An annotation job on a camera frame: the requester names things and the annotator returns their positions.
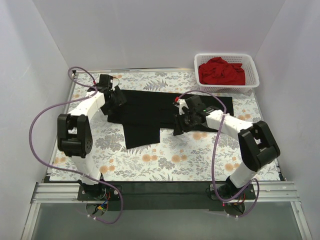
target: laundry basket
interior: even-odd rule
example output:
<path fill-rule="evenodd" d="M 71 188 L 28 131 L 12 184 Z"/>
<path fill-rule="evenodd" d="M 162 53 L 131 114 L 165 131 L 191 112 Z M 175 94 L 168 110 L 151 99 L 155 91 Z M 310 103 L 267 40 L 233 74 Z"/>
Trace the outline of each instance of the laundry basket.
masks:
<path fill-rule="evenodd" d="M 245 85 L 209 85 L 199 81 L 199 66 L 207 63 L 210 59 L 221 57 L 230 64 L 242 64 L 245 73 Z M 239 53 L 199 53 L 194 57 L 194 70 L 196 82 L 200 90 L 209 93 L 245 93 L 251 88 L 259 86 L 259 76 L 256 65 L 251 56 Z"/>

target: camera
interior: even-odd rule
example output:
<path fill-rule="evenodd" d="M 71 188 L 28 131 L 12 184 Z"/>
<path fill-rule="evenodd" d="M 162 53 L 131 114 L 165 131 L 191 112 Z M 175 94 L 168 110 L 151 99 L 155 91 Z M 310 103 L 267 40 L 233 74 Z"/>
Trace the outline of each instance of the camera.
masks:
<path fill-rule="evenodd" d="M 95 85 L 100 93 L 104 94 L 105 104 L 100 108 L 104 115 L 109 115 L 114 109 L 122 106 L 127 102 L 126 96 L 121 91 L 119 86 L 115 86 L 113 90 L 114 77 L 108 74 L 101 74 L 99 82 Z M 93 88 L 89 88 L 88 92 L 94 91 Z"/>

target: orange flower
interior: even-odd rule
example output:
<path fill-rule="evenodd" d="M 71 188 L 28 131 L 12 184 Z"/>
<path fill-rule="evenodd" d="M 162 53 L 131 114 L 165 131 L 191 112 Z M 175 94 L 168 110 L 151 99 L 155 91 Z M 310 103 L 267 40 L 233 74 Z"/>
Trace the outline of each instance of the orange flower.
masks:
<path fill-rule="evenodd" d="M 195 132 L 195 133 L 193 134 L 193 139 L 194 139 L 194 140 L 200 140 L 200 139 L 201 139 L 201 134 L 200 134 L 200 132 Z"/>
<path fill-rule="evenodd" d="M 59 161 L 60 161 L 60 159 L 59 159 L 58 157 L 56 157 L 56 158 L 54 159 L 54 163 L 55 163 L 55 164 L 58 164 Z"/>
<path fill-rule="evenodd" d="M 179 155 L 173 155 L 171 158 L 171 161 L 174 163 L 179 163 L 180 162 L 180 157 Z"/>
<path fill-rule="evenodd" d="M 116 167 L 113 166 L 113 165 L 111 165 L 110 167 L 108 167 L 108 170 L 109 170 L 109 171 L 114 171 L 115 169 L 116 169 Z"/>
<path fill-rule="evenodd" d="M 99 169 L 100 173 L 105 174 L 108 172 L 108 167 L 107 166 L 101 166 Z"/>
<path fill-rule="evenodd" d="M 244 116 L 242 116 L 242 115 L 238 116 L 238 119 L 240 119 L 240 120 L 246 120 L 246 118 L 245 118 Z"/>
<path fill-rule="evenodd" d="M 234 166 L 232 166 L 232 164 L 230 164 L 230 163 L 227 163 L 226 165 L 224 165 L 224 168 L 228 172 L 231 172 L 234 169 Z"/>
<path fill-rule="evenodd" d="M 149 154 L 145 154 L 142 156 L 142 161 L 144 161 L 145 163 L 150 162 L 150 155 Z"/>
<path fill-rule="evenodd" d="M 60 158 L 60 163 L 64 163 L 67 160 L 67 158 L 65 156 L 63 156 L 62 158 Z"/>

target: floral pattern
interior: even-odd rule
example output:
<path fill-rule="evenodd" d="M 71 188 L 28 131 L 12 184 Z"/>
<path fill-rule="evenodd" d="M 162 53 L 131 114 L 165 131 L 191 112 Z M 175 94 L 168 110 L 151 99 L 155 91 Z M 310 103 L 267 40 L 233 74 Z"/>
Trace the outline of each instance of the floral pattern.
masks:
<path fill-rule="evenodd" d="M 112 73 L 119 79 L 121 89 L 183 93 L 197 90 L 195 73 L 185 72 L 119 72 Z M 80 74 L 78 81 L 91 84 L 87 74 Z M 76 85 L 72 99 L 86 94 L 86 89 Z M 234 116 L 251 122 L 261 119 L 254 93 L 217 93 L 233 97 Z M 71 103 L 69 110 L 79 103 Z M 97 112 L 90 121 L 94 140 L 92 158 L 106 181 L 210 181 L 215 132 L 187 132 L 173 136 L 172 129 L 160 130 L 160 143 L 126 149 L 121 124 L 107 122 L 108 117 Z M 215 157 L 214 174 L 217 181 L 224 181 L 241 163 L 237 140 L 221 134 Z M 57 151 L 53 164 L 61 168 L 76 169 L 73 162 Z M 76 181 L 79 175 L 53 169 L 52 181 Z M 280 180 L 275 162 L 265 166 L 256 176 L 258 180 Z"/>

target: table surface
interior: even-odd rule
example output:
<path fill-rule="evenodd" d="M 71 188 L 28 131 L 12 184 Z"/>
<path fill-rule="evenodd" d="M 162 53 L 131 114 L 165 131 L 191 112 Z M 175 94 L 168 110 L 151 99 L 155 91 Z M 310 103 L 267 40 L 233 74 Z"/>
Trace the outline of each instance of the table surface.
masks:
<path fill-rule="evenodd" d="M 184 93 L 198 90 L 195 73 L 179 72 L 117 72 L 110 73 L 120 79 L 119 87 L 167 93 Z M 78 81 L 87 85 L 92 79 L 84 73 Z M 87 89 L 76 85 L 72 99 L 83 97 Z M 234 116 L 257 122 L 261 119 L 255 95 L 246 93 L 215 93 L 216 96 L 232 97 Z M 79 103 L 72 103 L 69 110 Z M 107 122 L 108 116 L 97 112 L 90 121 L 93 137 L 92 156 L 95 166 L 106 181 L 210 181 L 213 143 L 215 132 L 187 132 L 173 136 L 172 129 L 160 130 L 160 143 L 144 145 L 126 150 L 124 131 L 121 124 Z M 59 150 L 54 151 L 53 164 L 57 167 L 76 169 L 73 162 Z M 224 181 L 241 163 L 241 152 L 237 140 L 221 134 L 215 158 L 216 181 Z M 78 174 L 53 169 L 51 181 L 76 181 Z M 261 181 L 279 181 L 276 163 L 266 165 L 256 176 Z"/>

